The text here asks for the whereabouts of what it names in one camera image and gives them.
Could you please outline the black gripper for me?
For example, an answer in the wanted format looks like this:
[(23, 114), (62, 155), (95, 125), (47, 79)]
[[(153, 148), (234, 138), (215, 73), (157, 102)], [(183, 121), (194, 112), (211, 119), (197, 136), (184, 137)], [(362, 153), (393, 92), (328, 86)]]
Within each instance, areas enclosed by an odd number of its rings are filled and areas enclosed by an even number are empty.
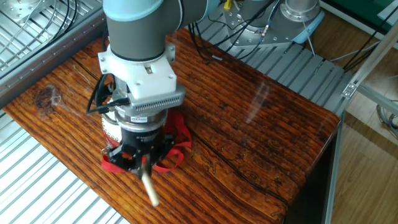
[(110, 162), (133, 174), (137, 174), (138, 164), (136, 155), (129, 153), (147, 153), (147, 168), (152, 168), (160, 161), (164, 160), (166, 155), (175, 145), (174, 138), (163, 139), (163, 128), (157, 128), (152, 131), (141, 133), (121, 129), (121, 146), (108, 152)]

